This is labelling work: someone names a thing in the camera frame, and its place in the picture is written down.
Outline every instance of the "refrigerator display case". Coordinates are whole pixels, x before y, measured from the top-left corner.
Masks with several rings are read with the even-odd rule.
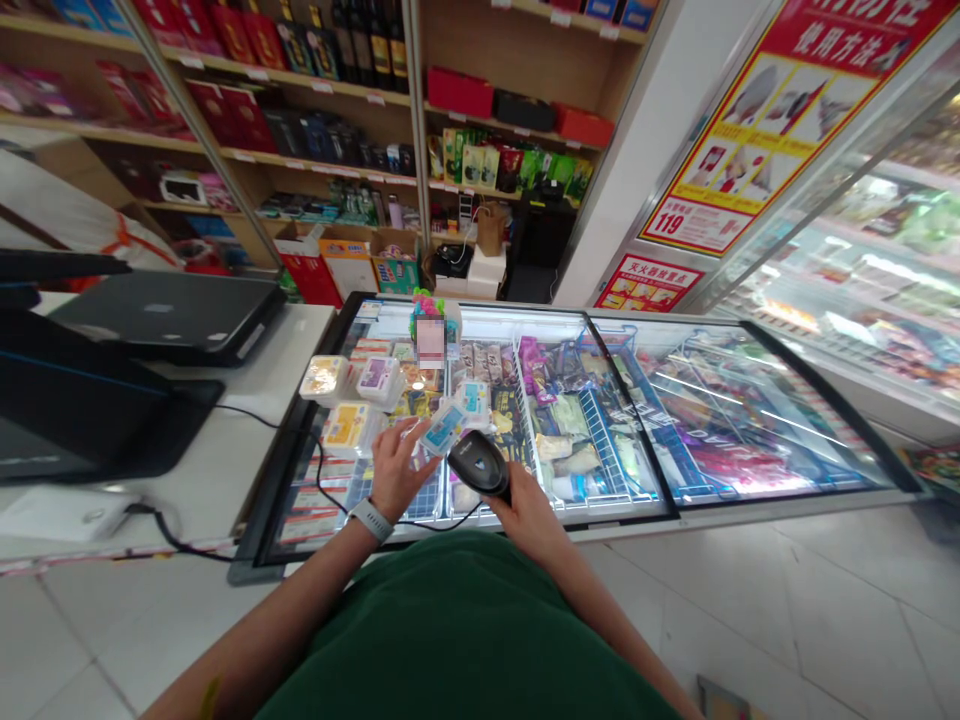
[[[842,398],[750,323],[461,302],[460,342],[442,369],[421,370],[410,300],[371,304],[372,297],[350,297],[321,353],[401,360],[407,387],[390,424],[428,417],[464,380],[488,383],[485,432],[537,478],[577,538],[885,504],[920,492]],[[346,517],[318,483],[347,509],[370,494],[371,461],[326,453],[320,462],[327,415],[312,401],[295,404],[264,469],[231,582],[276,579],[343,526]],[[415,463],[426,459],[415,453]],[[461,521],[457,527],[499,531],[485,504],[471,514],[479,501],[443,462],[385,548]]]

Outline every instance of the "white counter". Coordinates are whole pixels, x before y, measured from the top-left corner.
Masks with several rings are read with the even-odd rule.
[[[49,312],[57,304],[45,302],[39,309]],[[327,306],[284,306],[239,368],[151,367],[174,379],[221,380],[226,390],[218,403],[251,410],[279,424],[334,313],[334,308]],[[276,430],[246,415],[215,408],[172,471],[109,485],[144,495],[147,502],[163,511],[171,531],[184,542],[203,548],[229,546],[276,434]],[[0,510],[28,488],[0,488]],[[96,543],[0,536],[0,574],[36,571],[48,563],[73,558],[120,557],[169,549],[153,517],[137,515],[128,518],[113,537]]]

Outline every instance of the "red poster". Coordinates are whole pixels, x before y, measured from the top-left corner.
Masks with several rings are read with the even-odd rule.
[[[640,237],[723,256],[956,7],[789,0]]]
[[[624,255],[594,307],[670,312],[702,277],[697,270]]]

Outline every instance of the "smartwatch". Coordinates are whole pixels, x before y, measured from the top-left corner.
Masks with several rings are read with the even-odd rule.
[[[355,517],[362,522],[381,545],[393,535],[393,525],[380,514],[368,497],[357,503],[357,506],[350,511],[350,517]]]

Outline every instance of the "floor tile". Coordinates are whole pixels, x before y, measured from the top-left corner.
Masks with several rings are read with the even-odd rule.
[[[830,697],[811,682],[803,681],[803,692],[807,698],[807,717],[810,720],[864,720],[862,715]]]
[[[761,650],[799,670],[779,537],[771,525],[677,533],[658,548],[662,562],[651,560],[644,541],[613,547]]]
[[[90,662],[35,577],[0,579],[4,720],[26,720]]]
[[[943,627],[911,607],[901,607],[940,707],[950,720],[960,719],[960,684],[957,682],[960,633]]]
[[[660,657],[691,697],[699,674],[770,718],[807,718],[799,675],[672,590],[666,593]]]
[[[83,562],[51,568],[43,582],[74,631],[97,656],[116,633],[161,602],[165,591],[186,582],[197,558],[136,562]]]
[[[788,538],[781,552],[803,676],[871,720],[941,717],[896,600]]]
[[[643,639],[659,652],[666,591],[663,585],[602,543],[578,547]]]
[[[165,588],[147,613],[113,633],[99,658],[138,713],[275,587],[232,588],[225,566],[181,560],[193,563],[189,575]]]
[[[58,692],[33,720],[133,720],[100,669],[90,664]]]
[[[909,506],[787,520],[777,529],[960,632],[960,545],[927,536]]]

